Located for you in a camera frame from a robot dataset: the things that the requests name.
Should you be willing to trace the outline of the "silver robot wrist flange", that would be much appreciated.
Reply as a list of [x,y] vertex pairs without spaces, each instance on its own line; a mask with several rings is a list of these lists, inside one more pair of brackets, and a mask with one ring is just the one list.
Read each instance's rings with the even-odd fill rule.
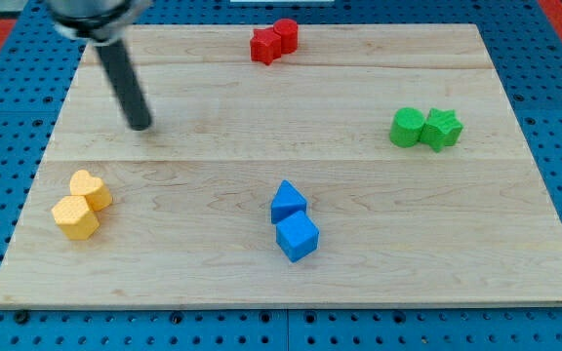
[[118,41],[152,4],[152,0],[47,0],[55,30],[92,45]]

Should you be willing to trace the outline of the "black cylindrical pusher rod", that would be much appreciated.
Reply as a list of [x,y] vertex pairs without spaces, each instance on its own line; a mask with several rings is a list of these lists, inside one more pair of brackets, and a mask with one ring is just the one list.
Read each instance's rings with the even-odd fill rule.
[[129,128],[148,129],[152,116],[124,41],[97,46],[96,51]]

